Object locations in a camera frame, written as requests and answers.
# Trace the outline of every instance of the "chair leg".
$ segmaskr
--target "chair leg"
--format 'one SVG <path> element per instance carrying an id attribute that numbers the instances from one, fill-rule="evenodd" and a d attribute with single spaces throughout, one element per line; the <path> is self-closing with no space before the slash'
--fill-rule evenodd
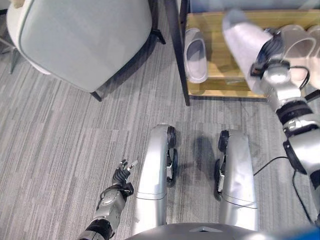
<path id="1" fill-rule="evenodd" d="M 16 48 L 13 48 L 11 50 L 11 62 L 10 62 L 9 74 L 13 73 L 17 59 L 18 59 L 18 50 Z"/>
<path id="2" fill-rule="evenodd" d="M 166 40 L 159 29 L 152 28 L 151 34 L 155 35 L 159 39 L 160 43 L 163 45 L 166 44 Z"/>
<path id="3" fill-rule="evenodd" d="M 96 91 L 90 92 L 90 94 L 91 94 L 95 99 L 97 99 L 99 102 L 102 102 L 101 97 L 99 96 L 99 94 L 98 94 Z"/>

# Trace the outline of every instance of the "slipper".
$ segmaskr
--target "slipper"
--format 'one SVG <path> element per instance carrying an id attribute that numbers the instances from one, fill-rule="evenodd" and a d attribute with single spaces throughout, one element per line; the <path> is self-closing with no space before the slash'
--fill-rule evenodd
<path id="1" fill-rule="evenodd" d="M 200 84 L 208 78 L 206 46 L 204 36 L 198 28 L 185 32 L 184 68 L 188 80 Z"/>

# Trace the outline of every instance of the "black metal frame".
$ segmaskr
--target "black metal frame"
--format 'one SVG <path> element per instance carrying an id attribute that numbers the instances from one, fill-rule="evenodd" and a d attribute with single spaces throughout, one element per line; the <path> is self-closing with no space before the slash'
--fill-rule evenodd
<path id="1" fill-rule="evenodd" d="M 178 5 L 176 0 L 164 0 L 164 5 L 172 38 L 176 63 L 180 74 L 180 81 L 182 85 L 184 101 L 187 106 L 190 106 L 189 91 L 187 86 L 187 75 L 184 63 L 185 32 L 187 25 L 189 0 L 181 0 L 180 14 L 178 11 Z"/>

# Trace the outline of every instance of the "black cable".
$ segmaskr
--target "black cable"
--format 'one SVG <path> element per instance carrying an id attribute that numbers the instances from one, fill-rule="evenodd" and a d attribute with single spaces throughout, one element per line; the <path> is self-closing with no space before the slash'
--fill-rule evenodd
<path id="1" fill-rule="evenodd" d="M 306 215 L 306 218 L 309 220 L 309 222 L 310 222 L 312 225 L 314 225 L 314 222 L 311 220 L 311 217 L 310 217 L 310 215 L 309 215 L 309 213 L 308 213 L 308 211 L 307 211 L 307 208 L 306 208 L 304 202 L 302 201 L 302 199 L 301 199 L 301 197 L 300 197 L 300 195 L 299 195 L 299 193 L 298 193 L 298 191 L 297 191 L 296 184 L 295 184 L 296 172 L 297 172 L 297 170 L 295 169 L 295 170 L 294 170 L 294 173 L 293 173 L 293 176 L 292 176 L 292 184 L 293 184 L 293 188 L 294 188 L 295 194 L 296 194 L 296 196 L 298 197 L 298 199 L 299 199 L 299 201 L 300 201 L 300 203 L 301 203 L 301 205 L 302 205 L 302 208 L 303 208 L 303 210 L 304 210 L 304 213 L 305 213 L 305 215 Z"/>
<path id="2" fill-rule="evenodd" d="M 286 156 L 277 156 L 277 157 L 271 159 L 263 167 L 261 167 L 256 173 L 254 173 L 253 176 L 257 175 L 262 169 L 264 169 L 266 166 L 268 166 L 270 163 L 272 163 L 276 159 L 288 159 L 288 158 Z"/>
<path id="3" fill-rule="evenodd" d="M 309 78 L 310 78 L 309 69 L 305 66 L 291 66 L 290 68 L 291 69 L 304 69 L 304 70 L 306 70 L 306 76 L 299 87 L 299 89 L 302 90 L 309 83 Z"/>

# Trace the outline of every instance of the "gray carpet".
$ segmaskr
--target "gray carpet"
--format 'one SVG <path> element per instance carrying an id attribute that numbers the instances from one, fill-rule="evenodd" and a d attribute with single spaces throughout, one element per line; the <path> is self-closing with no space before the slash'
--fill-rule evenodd
<path id="1" fill-rule="evenodd" d="M 130 177 L 137 185 L 150 129 L 159 123 L 178 130 L 168 223 L 218 221 L 213 169 L 221 130 L 248 134 L 254 170 L 285 154 L 281 124 L 263 100 L 194 98 L 185 106 L 162 1 L 158 11 L 167 44 L 149 39 L 133 63 L 99 89 L 101 103 L 40 74 L 22 57 L 10 75 L 10 56 L 0 55 L 0 239 L 75 239 L 120 160 L 139 160 Z M 311 106 L 320 113 L 319 100 Z M 292 173 L 280 159 L 255 177 L 261 230 L 308 224 Z M 297 182 L 315 218 L 308 179 L 299 175 Z M 128 237 L 133 205 L 131 197 L 115 240 Z"/>

